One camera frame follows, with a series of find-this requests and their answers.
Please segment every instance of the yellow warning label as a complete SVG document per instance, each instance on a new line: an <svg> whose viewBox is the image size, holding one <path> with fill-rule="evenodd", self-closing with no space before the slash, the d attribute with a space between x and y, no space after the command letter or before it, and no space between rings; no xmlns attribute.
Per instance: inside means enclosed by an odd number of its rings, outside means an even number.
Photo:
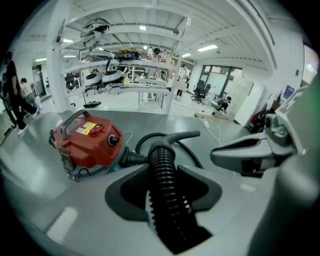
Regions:
<svg viewBox="0 0 320 256"><path fill-rule="evenodd" d="M93 122L86 122L86 124L83 126L85 127L85 129L79 127L76 131L78 133L84 134L84 135L88 135L88 133L90 132L90 130L95 127L97 124L93 123Z"/></svg>

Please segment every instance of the red vacuum cleaner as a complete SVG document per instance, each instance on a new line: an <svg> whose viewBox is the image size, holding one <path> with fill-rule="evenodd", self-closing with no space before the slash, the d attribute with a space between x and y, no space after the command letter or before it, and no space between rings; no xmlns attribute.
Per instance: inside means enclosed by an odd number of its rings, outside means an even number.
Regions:
<svg viewBox="0 0 320 256"><path fill-rule="evenodd" d="M122 167L143 164L147 157L125 147L122 132L104 118L82 109L50 131L49 143L59 151L68 177L105 174L120 164Z"/></svg>

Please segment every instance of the white floor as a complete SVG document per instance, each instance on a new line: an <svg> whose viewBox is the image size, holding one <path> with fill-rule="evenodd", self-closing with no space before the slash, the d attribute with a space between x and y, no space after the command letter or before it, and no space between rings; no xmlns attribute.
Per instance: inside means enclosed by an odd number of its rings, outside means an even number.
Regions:
<svg viewBox="0 0 320 256"><path fill-rule="evenodd" d="M197 104L192 101L190 97L192 94L188 92L183 92L181 98L173 97L169 115L172 116L183 116L183 117L193 117L196 112L211 115L212 107L208 105ZM109 94L107 92L102 94L96 94L86 97L86 102L90 101L100 101L101 104L94 110L110 110L110 111L129 111L129 112L144 112L144 113L154 113L154 114L165 114L166 110L161 109L159 104L155 101L152 96L152 100L148 101L148 94L143 94L143 101L138 105L138 93L137 92L123 92L119 95ZM69 98L71 103L75 103L76 107L74 110L83 108L85 104L84 98L82 96L72 96ZM42 102L42 113L53 112L54 104L52 97Z"/></svg>

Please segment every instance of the red object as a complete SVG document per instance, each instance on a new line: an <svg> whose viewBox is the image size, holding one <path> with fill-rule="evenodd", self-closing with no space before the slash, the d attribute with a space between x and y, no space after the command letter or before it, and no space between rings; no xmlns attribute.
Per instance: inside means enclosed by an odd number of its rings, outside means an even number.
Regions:
<svg viewBox="0 0 320 256"><path fill-rule="evenodd" d="M55 146L60 151L65 149L74 164L92 168L95 165L108 167L122 150L123 137L121 131L108 119L85 115L68 119L54 131ZM66 127L66 139L63 139L62 127ZM118 138L113 146L110 136Z"/></svg>

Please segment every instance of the vacuum cleaner handle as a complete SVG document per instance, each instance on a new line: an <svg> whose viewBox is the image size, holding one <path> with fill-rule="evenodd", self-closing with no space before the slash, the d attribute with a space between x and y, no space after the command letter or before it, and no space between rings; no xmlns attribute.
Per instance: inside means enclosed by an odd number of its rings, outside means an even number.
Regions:
<svg viewBox="0 0 320 256"><path fill-rule="evenodd" d="M73 120L75 120L78 116L80 116L82 114L85 117L90 117L90 114L88 113L88 111L86 111L85 109L81 109L81 110L75 112L74 114L72 114L67 120L65 120L63 122L63 124L61 125L61 128L60 128L61 137L63 140L66 140L68 137L67 127L72 123Z"/></svg>

